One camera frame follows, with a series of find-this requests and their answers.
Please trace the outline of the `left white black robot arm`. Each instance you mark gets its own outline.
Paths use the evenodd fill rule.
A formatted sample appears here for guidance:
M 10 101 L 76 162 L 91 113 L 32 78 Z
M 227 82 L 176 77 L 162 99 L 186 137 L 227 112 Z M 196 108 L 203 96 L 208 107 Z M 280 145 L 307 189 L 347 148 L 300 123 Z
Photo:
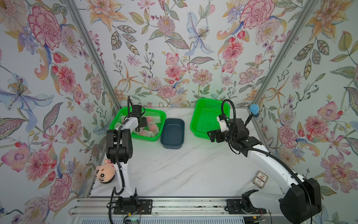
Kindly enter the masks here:
M 118 197 L 115 206 L 121 209 L 130 207 L 137 209 L 139 207 L 137 191 L 133 190 L 130 185 L 128 161 L 133 156 L 132 132 L 139 132 L 141 128 L 147 126 L 144 113 L 145 109 L 141 105 L 134 105 L 131 98 L 128 97 L 125 120 L 119 127 L 108 130 L 106 134 L 106 157 L 114 165 L 116 177 L 121 187 L 120 191 L 117 191 L 114 187 L 112 195 Z

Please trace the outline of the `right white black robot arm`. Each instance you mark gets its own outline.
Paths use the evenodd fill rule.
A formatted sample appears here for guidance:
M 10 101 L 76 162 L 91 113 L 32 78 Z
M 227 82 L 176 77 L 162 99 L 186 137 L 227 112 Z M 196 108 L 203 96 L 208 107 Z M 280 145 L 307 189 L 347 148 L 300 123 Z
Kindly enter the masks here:
M 312 221 L 323 210 L 319 183 L 294 172 L 285 162 L 266 150 L 257 138 L 249 135 L 247 125 L 253 117 L 258 116 L 258 112 L 250 113 L 247 120 L 242 121 L 237 118 L 236 110 L 233 110 L 233 118 L 229 118 L 224 111 L 226 103 L 234 105 L 229 99 L 222 101 L 222 113 L 217 118 L 220 129 L 208 132 L 210 141 L 225 142 L 234 154 L 254 161 L 264 169 L 264 175 L 278 184 L 281 191 L 280 194 L 272 194 L 257 189 L 249 190 L 241 195 L 239 202 L 227 204 L 228 212 L 239 210 L 252 214 L 255 210 L 264 209 L 282 214 L 293 224 Z

